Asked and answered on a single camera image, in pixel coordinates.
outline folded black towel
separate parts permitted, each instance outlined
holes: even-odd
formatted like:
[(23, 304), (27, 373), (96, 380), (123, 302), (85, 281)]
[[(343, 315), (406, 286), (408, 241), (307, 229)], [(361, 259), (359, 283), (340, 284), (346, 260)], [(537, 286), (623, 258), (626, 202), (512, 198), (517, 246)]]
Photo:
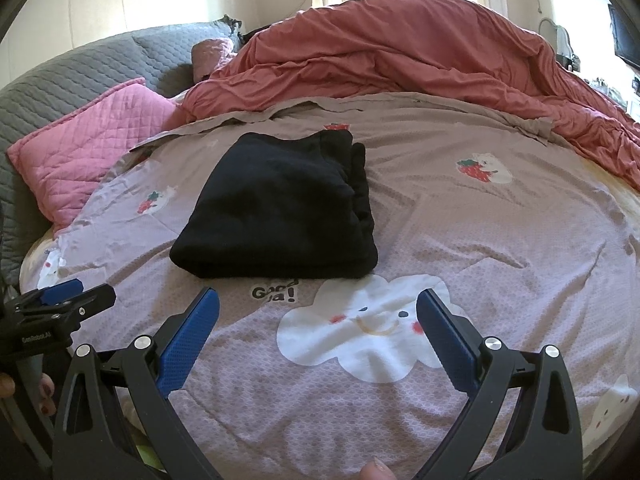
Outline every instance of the folded black towel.
[(365, 148), (347, 130), (244, 134), (223, 155), (171, 248), (200, 278), (360, 278), (378, 251)]

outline pink pillow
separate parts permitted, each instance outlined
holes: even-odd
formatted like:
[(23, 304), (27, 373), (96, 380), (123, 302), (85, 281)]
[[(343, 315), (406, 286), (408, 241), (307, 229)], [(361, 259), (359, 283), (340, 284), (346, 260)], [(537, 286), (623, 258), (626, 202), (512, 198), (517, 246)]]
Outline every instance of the pink pillow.
[(209, 79), (209, 75), (236, 57), (234, 42), (229, 38), (204, 40), (193, 45), (191, 63), (193, 65), (193, 83)]
[(185, 122), (184, 112), (144, 78), (132, 79), (21, 138), (7, 155), (56, 232), (71, 224), (124, 153)]

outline comforter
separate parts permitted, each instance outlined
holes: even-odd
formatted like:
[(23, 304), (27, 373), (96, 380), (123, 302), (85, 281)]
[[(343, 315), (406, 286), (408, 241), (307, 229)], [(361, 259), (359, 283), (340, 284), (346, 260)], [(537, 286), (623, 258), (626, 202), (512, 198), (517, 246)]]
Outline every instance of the comforter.
[(302, 96), (415, 91), (549, 117), (586, 158), (640, 190), (640, 126), (556, 63), (551, 46), (466, 0), (353, 0), (257, 34), (184, 100), (196, 119)]

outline blue clamp pad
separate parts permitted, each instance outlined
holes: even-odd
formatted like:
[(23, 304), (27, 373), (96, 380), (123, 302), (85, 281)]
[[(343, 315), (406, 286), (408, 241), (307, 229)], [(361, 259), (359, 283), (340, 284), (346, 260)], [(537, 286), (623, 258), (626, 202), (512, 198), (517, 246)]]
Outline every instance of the blue clamp pad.
[(202, 294), (160, 356), (156, 386), (165, 399), (184, 386), (219, 316), (220, 300), (210, 288)]
[(482, 341), (479, 333), (473, 341), (468, 341), (468, 336), (472, 335), (471, 331), (476, 332), (476, 329), (468, 319), (451, 314), (431, 289), (418, 295), (415, 308), (418, 322), (453, 387), (469, 397), (475, 396), (480, 388), (479, 351), (477, 346), (474, 348), (476, 342)]
[(40, 303), (46, 306), (63, 303), (84, 292), (82, 282), (77, 278), (68, 282), (50, 286), (40, 295)]

